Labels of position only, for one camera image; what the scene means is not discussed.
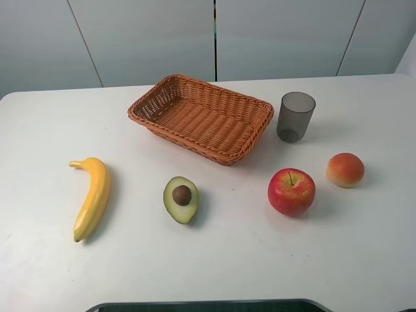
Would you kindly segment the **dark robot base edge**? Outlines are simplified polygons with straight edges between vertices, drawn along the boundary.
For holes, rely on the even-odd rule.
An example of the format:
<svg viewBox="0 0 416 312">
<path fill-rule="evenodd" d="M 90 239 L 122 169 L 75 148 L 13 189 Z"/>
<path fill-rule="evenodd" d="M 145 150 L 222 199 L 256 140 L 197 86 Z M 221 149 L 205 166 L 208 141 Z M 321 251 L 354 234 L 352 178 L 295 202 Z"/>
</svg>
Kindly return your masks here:
<svg viewBox="0 0 416 312">
<path fill-rule="evenodd" d="M 196 302 L 113 302 L 89 311 L 327 311 L 311 300 L 219 300 Z"/>
</svg>

